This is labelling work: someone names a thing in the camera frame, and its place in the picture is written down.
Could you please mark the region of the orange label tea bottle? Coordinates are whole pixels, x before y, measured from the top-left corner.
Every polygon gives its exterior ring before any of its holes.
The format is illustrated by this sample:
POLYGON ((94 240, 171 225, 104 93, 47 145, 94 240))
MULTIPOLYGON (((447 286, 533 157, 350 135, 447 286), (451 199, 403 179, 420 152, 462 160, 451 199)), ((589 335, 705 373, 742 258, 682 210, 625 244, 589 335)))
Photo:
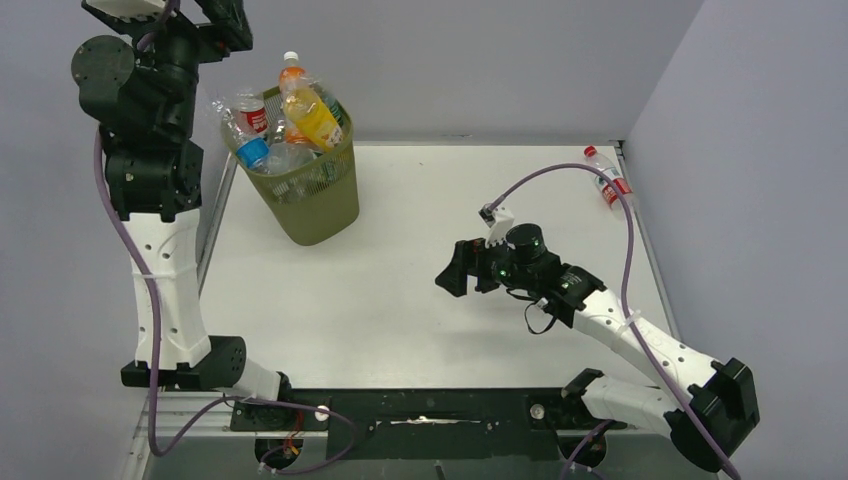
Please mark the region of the orange label tea bottle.
POLYGON ((283 68, 278 77, 281 100, 286 103, 293 95, 314 100, 317 94, 312 89, 310 77, 301 66, 299 55, 294 51, 283 55, 283 68))

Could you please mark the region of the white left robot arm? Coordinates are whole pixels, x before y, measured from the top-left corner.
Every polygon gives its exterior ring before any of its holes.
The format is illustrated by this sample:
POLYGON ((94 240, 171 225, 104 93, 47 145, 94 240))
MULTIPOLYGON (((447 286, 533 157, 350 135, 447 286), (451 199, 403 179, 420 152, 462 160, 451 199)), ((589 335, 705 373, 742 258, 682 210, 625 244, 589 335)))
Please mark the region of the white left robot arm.
POLYGON ((204 1, 196 24, 175 1, 86 1, 109 33, 71 61, 81 109, 98 124, 96 179, 132 261, 138 344, 127 387, 219 391, 283 399, 288 378, 250 359, 238 336, 207 332, 196 240, 203 151, 192 141, 199 68, 248 51, 239 1, 204 1))

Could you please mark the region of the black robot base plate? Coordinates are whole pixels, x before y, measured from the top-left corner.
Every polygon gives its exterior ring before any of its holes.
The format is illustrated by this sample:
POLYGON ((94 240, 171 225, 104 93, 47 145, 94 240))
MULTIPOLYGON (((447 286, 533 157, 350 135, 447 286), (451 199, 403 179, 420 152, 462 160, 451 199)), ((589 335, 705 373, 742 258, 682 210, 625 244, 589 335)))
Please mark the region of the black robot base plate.
POLYGON ((585 406, 558 388, 294 389, 290 404, 327 407, 339 419, 312 411, 235 402, 236 432, 323 434, 327 455, 353 447, 349 460, 471 460, 523 457, 553 461, 571 433, 599 425, 585 406))

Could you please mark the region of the large clear plastic bottle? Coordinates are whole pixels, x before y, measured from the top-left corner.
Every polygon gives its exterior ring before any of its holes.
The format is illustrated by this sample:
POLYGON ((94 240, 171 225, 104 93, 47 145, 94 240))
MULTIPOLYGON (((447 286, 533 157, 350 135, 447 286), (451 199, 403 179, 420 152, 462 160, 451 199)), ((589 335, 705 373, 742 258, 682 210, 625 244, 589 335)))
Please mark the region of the large clear plastic bottle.
POLYGON ((284 174, 312 161, 318 148, 299 132, 284 116, 279 116, 269 133, 269 157, 266 171, 269 174, 284 174))

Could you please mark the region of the red label bottle red cap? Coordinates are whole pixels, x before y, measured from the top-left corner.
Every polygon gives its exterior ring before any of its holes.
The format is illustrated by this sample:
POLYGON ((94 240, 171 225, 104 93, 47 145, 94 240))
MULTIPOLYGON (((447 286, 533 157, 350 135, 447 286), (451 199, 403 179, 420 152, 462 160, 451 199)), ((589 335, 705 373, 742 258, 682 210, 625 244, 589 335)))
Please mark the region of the red label bottle red cap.
POLYGON ((245 122, 262 138, 267 139, 269 122, 263 100, 252 94, 238 94, 232 100, 233 107, 245 122))

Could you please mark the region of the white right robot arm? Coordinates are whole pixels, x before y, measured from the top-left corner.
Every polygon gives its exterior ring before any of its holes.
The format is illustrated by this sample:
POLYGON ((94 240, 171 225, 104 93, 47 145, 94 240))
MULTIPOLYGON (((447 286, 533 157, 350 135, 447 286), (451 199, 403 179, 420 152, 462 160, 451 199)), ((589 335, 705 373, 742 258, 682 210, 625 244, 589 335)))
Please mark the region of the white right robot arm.
POLYGON ((585 369, 563 389, 562 411, 572 425, 612 420, 671 441, 696 467, 717 473, 760 421, 752 370, 693 349, 624 306, 587 270, 548 250, 542 229, 515 224, 499 208, 484 217, 483 238, 459 240, 436 278, 454 297, 469 290, 521 290, 556 322, 595 339, 650 379, 637 385, 585 369))

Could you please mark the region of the blue label water bottle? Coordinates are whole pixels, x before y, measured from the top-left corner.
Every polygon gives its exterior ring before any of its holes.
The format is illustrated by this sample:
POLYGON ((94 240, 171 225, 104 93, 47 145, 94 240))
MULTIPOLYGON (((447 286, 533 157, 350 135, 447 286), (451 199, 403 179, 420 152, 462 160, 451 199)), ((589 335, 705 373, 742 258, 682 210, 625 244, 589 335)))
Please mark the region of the blue label water bottle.
POLYGON ((220 120, 220 133, 226 146, 253 172, 265 174, 270 149, 266 141, 247 123, 240 111, 217 100, 212 108, 220 120))

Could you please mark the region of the yellow juice bottle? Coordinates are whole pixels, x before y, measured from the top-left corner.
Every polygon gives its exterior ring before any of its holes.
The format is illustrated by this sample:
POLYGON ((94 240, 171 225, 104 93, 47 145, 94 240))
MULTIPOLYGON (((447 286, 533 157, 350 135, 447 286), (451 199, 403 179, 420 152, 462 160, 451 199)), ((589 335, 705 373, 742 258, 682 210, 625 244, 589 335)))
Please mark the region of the yellow juice bottle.
POLYGON ((344 132, 319 95, 309 87, 295 88, 282 97, 286 118, 321 151, 330 151, 344 139, 344 132))

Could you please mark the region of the dark green label bottle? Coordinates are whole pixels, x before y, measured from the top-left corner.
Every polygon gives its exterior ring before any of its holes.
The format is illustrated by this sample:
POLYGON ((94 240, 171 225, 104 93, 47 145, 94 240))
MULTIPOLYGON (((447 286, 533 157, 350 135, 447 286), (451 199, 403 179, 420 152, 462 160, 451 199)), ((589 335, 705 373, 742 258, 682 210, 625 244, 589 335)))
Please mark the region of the dark green label bottle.
POLYGON ((341 106, 335 95, 320 82, 312 84, 313 89, 319 95, 324 104, 328 107, 340 127, 344 127, 344 118, 341 111, 341 106))

